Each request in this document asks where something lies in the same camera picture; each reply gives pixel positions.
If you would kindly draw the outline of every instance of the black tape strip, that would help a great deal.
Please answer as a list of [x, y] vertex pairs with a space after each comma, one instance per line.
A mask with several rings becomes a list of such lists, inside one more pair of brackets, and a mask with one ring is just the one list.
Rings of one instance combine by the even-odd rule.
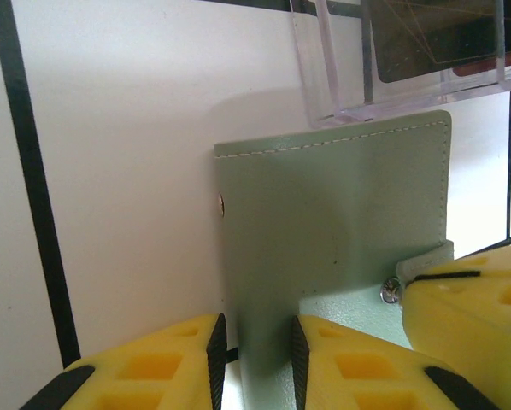
[[33, 118], [20, 40], [10, 0], [0, 0], [0, 62], [10, 114], [15, 127], [27, 197], [32, 211], [33, 227], [43, 265], [44, 280], [49, 294], [50, 309], [62, 355], [62, 364], [66, 367], [80, 357], [79, 344], [50, 205], [49, 189], [44, 176], [43, 158]]
[[475, 252], [472, 252], [470, 255], [467, 255], [467, 256], [481, 254], [481, 253], [487, 252], [489, 250], [499, 249], [499, 248], [503, 248], [503, 247], [509, 246], [509, 245], [511, 245], [511, 237], [508, 238], [508, 239], [505, 239], [505, 240], [503, 240], [501, 242], [493, 243], [492, 245], [486, 246], [483, 249], [480, 249], [480, 250], [477, 250]]
[[421, 282], [423, 280], [439, 280], [439, 279], [462, 279], [462, 278], [479, 278], [480, 271], [464, 271], [464, 272], [447, 272], [436, 273], [434, 275], [418, 275], [413, 282]]
[[[255, 7], [258, 9], [269, 9], [278, 11], [291, 11], [289, 0], [203, 0], [211, 3], [223, 3], [236, 6]], [[343, 17], [361, 18], [361, 7], [358, 4], [341, 2], [326, 2], [328, 12], [331, 15]], [[294, 0], [294, 10], [297, 13], [316, 15], [316, 5], [309, 0]]]
[[232, 363], [238, 360], [238, 348], [227, 350], [227, 363]]
[[93, 366], [81, 366], [59, 374], [20, 410], [60, 410], [93, 372]]
[[364, 73], [364, 103], [373, 103], [372, 25], [369, 2], [361, 2], [361, 50]]
[[499, 410], [463, 376], [435, 366], [427, 367], [425, 373], [459, 410]]
[[508, 182], [506, 189], [506, 238], [511, 237], [511, 91], [508, 119]]

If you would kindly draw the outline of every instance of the black rubber pad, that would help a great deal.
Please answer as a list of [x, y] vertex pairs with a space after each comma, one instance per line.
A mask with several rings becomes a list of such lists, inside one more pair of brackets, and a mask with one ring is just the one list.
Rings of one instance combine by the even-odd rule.
[[459, 410], [500, 410], [463, 376], [435, 366], [425, 373]]
[[297, 410], [305, 410], [308, 387], [308, 349], [307, 338], [297, 316], [291, 322], [291, 366], [293, 385], [296, 392]]
[[225, 382], [225, 364], [227, 361], [227, 327], [225, 315], [220, 314], [215, 322], [212, 336], [206, 347], [208, 372], [210, 377], [210, 395], [212, 409], [221, 410], [223, 383]]
[[480, 276], [481, 276], [480, 271], [436, 273], [434, 275], [418, 275], [415, 277], [415, 279], [413, 279], [413, 282], [420, 282], [422, 280], [479, 278]]
[[93, 366], [81, 366], [50, 380], [21, 410], [60, 410], [94, 372]]

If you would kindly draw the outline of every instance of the white surface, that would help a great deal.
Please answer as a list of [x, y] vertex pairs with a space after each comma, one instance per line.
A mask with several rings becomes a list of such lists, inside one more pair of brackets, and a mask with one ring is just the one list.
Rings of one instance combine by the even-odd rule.
[[509, 94], [454, 102], [447, 237], [461, 257], [506, 237]]
[[[186, 0], [13, 4], [81, 353], [224, 309], [212, 145], [307, 129], [290, 16]], [[504, 238], [508, 94], [443, 108], [460, 256]], [[0, 76], [0, 386], [14, 386], [0, 409], [59, 368]], [[224, 408], [239, 409], [227, 369]]]
[[62, 368], [0, 68], [0, 410]]
[[289, 15], [13, 4], [81, 354], [222, 311], [212, 145], [307, 128]]

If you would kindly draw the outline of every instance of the black line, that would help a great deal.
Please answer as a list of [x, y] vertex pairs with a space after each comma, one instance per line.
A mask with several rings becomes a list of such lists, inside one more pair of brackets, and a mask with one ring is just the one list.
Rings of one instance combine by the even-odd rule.
[[232, 4], [235, 6], [256, 7], [278, 11], [291, 11], [289, 0], [203, 0], [211, 3]]
[[506, 238], [511, 236], [511, 91], [510, 91], [510, 117], [508, 120], [508, 182], [506, 190]]
[[364, 103], [373, 103], [372, 26], [369, 2], [361, 2], [361, 53], [364, 80]]
[[[231, 4], [235, 6], [255, 7], [278, 11], [291, 11], [289, 0], [203, 0], [204, 2]], [[316, 16], [316, 5], [309, 0], [293, 0], [294, 11]], [[361, 7], [358, 4], [326, 2], [330, 15], [361, 18]]]
[[472, 252], [470, 255], [467, 256], [481, 254], [482, 252], [487, 252], [488, 250], [499, 249], [509, 245], [511, 245], [511, 237], [509, 237], [508, 239], [504, 239], [501, 242], [493, 243], [492, 245], [486, 246], [483, 249]]
[[461, 271], [435, 273], [432, 275], [417, 275], [410, 284], [412, 284], [413, 282], [422, 282], [425, 280], [479, 278], [480, 276], [481, 276], [480, 271]]
[[436, 366], [425, 368], [425, 373], [455, 404], [455, 408], [459, 410], [499, 410], [495, 403], [485, 397], [463, 376]]
[[231, 348], [227, 350], [227, 363], [238, 360], [238, 348]]
[[49, 294], [50, 310], [56, 328], [62, 364], [65, 367], [80, 357], [79, 343], [11, 0], [0, 0], [0, 62], [10, 114], [15, 127], [27, 197], [32, 211], [44, 280]]

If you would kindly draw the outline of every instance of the leather wallet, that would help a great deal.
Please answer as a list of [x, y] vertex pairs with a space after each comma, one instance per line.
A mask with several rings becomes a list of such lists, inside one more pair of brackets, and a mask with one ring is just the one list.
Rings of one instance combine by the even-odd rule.
[[445, 242], [444, 111], [214, 147], [244, 405], [294, 408], [291, 318], [408, 345], [379, 297], [396, 264]]

